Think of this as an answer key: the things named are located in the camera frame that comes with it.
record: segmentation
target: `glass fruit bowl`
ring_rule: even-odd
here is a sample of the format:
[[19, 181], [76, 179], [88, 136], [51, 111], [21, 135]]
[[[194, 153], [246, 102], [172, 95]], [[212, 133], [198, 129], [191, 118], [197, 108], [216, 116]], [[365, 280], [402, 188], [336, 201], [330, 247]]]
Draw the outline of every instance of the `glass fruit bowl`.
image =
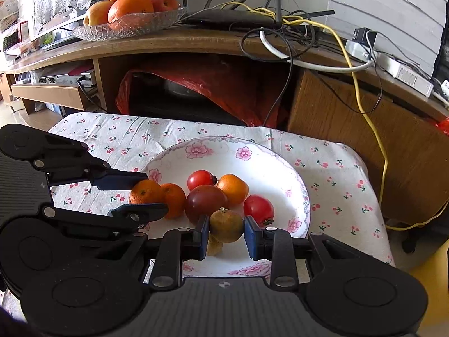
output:
[[77, 26], [72, 32], [75, 37], [91, 42], [136, 37], [172, 26], [185, 12], [186, 8], [181, 8], [165, 12], [128, 14], [110, 24]]

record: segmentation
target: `yellow apple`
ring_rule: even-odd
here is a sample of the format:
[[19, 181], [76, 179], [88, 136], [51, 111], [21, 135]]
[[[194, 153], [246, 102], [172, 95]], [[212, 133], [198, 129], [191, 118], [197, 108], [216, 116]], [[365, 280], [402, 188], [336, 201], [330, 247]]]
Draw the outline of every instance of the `yellow apple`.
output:
[[99, 1], [93, 4], [86, 11], [86, 16], [84, 17], [84, 25], [100, 25], [106, 24], [108, 22], [108, 13], [114, 1]]

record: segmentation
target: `drawer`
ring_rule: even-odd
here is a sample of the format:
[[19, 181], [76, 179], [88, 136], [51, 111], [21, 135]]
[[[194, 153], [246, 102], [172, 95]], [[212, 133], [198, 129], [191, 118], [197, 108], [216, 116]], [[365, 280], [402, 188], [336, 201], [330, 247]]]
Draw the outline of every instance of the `drawer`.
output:
[[14, 76], [7, 74], [0, 74], [0, 92], [3, 100], [6, 103], [11, 103], [11, 84], [16, 83]]
[[24, 99], [49, 102], [69, 108], [86, 110], [88, 100], [78, 87], [58, 85], [12, 85], [13, 95]]

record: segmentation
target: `apple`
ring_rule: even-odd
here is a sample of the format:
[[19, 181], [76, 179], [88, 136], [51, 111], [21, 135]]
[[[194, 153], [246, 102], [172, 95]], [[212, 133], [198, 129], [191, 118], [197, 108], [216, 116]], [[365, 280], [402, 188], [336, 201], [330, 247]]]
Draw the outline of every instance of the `apple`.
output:
[[99, 1], [93, 4], [86, 11], [86, 16], [84, 17], [84, 25], [100, 25], [108, 23], [108, 13], [114, 1]]
[[154, 12], [170, 11], [179, 9], [177, 0], [151, 0]]

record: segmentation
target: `red plastic bag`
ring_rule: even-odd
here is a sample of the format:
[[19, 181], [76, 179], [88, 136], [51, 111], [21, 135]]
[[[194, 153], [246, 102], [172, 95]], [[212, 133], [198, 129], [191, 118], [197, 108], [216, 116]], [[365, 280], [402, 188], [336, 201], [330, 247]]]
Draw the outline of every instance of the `red plastic bag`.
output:
[[[147, 72], [176, 82], [212, 100], [250, 127], [263, 124], [288, 75], [288, 65], [256, 62], [238, 56], [171, 53], [152, 55], [140, 67], [129, 70], [120, 84], [115, 103], [129, 115], [132, 74]], [[275, 107], [266, 124], [275, 128], [287, 112]]]
[[449, 118], [446, 118], [439, 123], [436, 122], [435, 126], [440, 129], [446, 136], [449, 136]]

